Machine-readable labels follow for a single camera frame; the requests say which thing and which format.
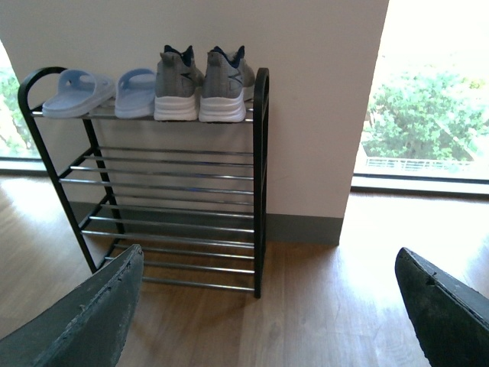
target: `green foliage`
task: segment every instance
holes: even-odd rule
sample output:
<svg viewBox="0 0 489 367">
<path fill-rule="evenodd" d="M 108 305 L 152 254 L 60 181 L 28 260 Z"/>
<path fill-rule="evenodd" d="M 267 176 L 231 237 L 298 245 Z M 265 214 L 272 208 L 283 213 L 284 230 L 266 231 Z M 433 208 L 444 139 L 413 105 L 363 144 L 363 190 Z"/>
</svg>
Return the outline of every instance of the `green foliage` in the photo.
<svg viewBox="0 0 489 367">
<path fill-rule="evenodd" d="M 474 135 L 489 132 L 483 106 L 474 96 L 483 80 L 465 80 L 426 68 L 393 76 L 374 94 L 374 117 L 363 142 L 368 156 L 471 160 Z"/>
<path fill-rule="evenodd" d="M 12 137 L 4 138 L 7 146 L 12 151 L 20 152 L 22 150 L 27 149 L 31 153 L 27 153 L 27 155 L 32 155 L 33 152 L 37 152 L 34 141 L 31 137 L 31 133 L 28 130 L 28 127 L 25 123 L 25 120 L 21 114 L 20 109 L 18 108 L 18 100 L 17 100 L 17 92 L 18 92 L 19 83 L 17 77 L 14 74 L 14 71 L 11 67 L 1 67 L 0 68 L 0 95 L 3 96 L 4 104 L 10 110 L 10 115 L 12 117 L 12 123 L 17 130 L 17 133 L 20 135 L 21 140 L 24 142 L 23 146 L 18 143 Z"/>
</svg>

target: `slipper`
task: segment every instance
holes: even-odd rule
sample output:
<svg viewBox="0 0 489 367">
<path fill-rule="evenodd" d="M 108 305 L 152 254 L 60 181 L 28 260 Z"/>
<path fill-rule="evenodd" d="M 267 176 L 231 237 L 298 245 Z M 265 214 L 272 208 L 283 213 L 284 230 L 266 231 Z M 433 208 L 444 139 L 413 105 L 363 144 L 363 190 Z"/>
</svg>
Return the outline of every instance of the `slipper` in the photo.
<svg viewBox="0 0 489 367">
<path fill-rule="evenodd" d="M 114 82 L 108 76 L 64 70 L 58 80 L 57 94 L 43 104 L 43 115 L 54 119 L 78 117 L 114 95 Z"/>
<path fill-rule="evenodd" d="M 134 69 L 121 76 L 115 97 L 115 115 L 133 119 L 154 114 L 156 74 L 149 69 Z"/>
</svg>

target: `rack shelf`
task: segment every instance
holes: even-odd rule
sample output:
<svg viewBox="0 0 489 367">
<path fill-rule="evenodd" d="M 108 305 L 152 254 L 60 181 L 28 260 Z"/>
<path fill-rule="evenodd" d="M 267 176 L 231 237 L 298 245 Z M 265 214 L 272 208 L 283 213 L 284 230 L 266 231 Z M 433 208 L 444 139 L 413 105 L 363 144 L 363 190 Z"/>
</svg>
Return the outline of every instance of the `rack shelf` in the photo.
<svg viewBox="0 0 489 367">
<path fill-rule="evenodd" d="M 137 241 L 145 255 L 146 281 L 252 292 L 259 298 L 266 230 L 268 69 L 257 71 L 253 101 L 247 102 L 246 117 L 238 122 L 252 124 L 252 151 L 101 145 L 92 120 L 117 119 L 113 106 L 107 105 L 79 117 L 89 147 L 57 171 L 37 124 L 43 118 L 42 104 L 31 108 L 28 97 L 38 80 L 63 70 L 34 71 L 21 84 L 18 100 L 90 270 L 99 270 Z M 100 187 L 104 194 L 80 218 L 66 195 L 67 185 Z M 110 240 L 97 264 L 87 245 L 92 239 Z"/>
</svg>

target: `gray sneaker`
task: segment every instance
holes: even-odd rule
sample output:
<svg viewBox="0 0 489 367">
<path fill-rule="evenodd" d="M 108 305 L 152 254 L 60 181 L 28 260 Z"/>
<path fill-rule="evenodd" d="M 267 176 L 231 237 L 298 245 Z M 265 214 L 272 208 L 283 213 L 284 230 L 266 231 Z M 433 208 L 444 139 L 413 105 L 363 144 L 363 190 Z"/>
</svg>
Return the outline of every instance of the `gray sneaker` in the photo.
<svg viewBox="0 0 489 367">
<path fill-rule="evenodd" d="M 253 98 L 254 73 L 246 64 L 245 46 L 233 54 L 214 47 L 207 55 L 207 71 L 200 99 L 199 120 L 240 122 L 245 101 Z"/>
<path fill-rule="evenodd" d="M 154 90 L 154 119 L 196 120 L 204 76 L 196 68 L 192 46 L 180 53 L 166 45 L 160 55 Z"/>
</svg>

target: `glass window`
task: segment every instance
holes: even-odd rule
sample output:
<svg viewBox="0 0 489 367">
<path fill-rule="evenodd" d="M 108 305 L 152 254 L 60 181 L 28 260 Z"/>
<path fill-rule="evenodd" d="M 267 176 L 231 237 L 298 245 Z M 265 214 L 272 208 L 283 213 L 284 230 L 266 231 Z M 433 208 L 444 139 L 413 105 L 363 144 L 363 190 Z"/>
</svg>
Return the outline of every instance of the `glass window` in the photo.
<svg viewBox="0 0 489 367">
<path fill-rule="evenodd" d="M 487 11 L 390 0 L 356 174 L 489 179 Z"/>
<path fill-rule="evenodd" d="M 18 87 L 17 77 L 0 42 L 0 159 L 39 158 L 18 108 Z"/>
</svg>

